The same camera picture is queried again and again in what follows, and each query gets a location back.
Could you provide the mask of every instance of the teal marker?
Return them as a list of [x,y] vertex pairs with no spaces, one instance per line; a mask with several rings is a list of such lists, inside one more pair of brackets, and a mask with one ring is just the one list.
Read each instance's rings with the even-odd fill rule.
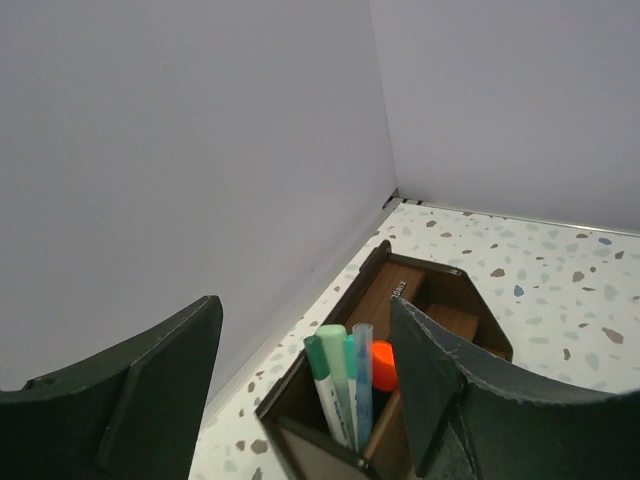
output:
[[351,448],[347,422],[342,413],[342,407],[338,400],[338,394],[331,378],[329,364],[327,363],[320,338],[315,335],[305,338],[304,349],[311,365],[313,380],[316,384],[324,418],[327,420],[331,436],[336,442]]
[[[353,431],[358,431],[358,414],[356,410],[356,351],[353,344],[353,335],[347,335],[344,339],[344,356],[347,361],[347,381],[349,383],[349,402],[351,403],[351,423]],[[355,436],[356,450],[360,449],[358,437]]]

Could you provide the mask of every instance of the terrazzo countertop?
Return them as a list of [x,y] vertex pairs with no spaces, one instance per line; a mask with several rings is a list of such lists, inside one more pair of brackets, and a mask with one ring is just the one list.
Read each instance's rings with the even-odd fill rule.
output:
[[514,364],[607,392],[640,386],[640,237],[404,203],[202,429],[190,480],[286,478],[253,412],[384,239],[466,270]]

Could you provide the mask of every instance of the dark green object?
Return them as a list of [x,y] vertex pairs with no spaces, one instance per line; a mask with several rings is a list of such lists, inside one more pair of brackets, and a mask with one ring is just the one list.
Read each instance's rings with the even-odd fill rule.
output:
[[322,340],[316,335],[311,335],[306,337],[303,342],[313,378],[315,380],[324,380],[329,376],[330,370],[324,348],[322,348]]
[[129,340],[0,392],[7,479],[186,479],[218,351],[203,297]]
[[640,478],[640,392],[516,367],[392,300],[391,339],[416,474],[425,479]]

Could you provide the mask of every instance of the white wall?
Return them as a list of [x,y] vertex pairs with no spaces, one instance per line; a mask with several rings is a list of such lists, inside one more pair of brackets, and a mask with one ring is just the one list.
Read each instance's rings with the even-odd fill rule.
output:
[[400,193],[640,230],[640,2],[370,3]]
[[0,388],[206,293],[217,391],[395,188],[365,0],[5,2]]

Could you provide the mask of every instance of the wooden desk organizer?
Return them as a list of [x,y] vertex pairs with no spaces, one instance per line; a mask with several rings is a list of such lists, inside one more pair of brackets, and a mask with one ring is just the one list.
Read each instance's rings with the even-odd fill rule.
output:
[[[391,296],[409,300],[448,330],[511,361],[509,341],[464,271],[395,255],[387,240],[367,258],[323,324],[344,324],[351,332],[356,323],[371,323],[374,340],[387,340]],[[329,435],[304,351],[256,415],[290,478],[413,478],[399,391],[374,395],[369,441],[361,452],[351,451]]]

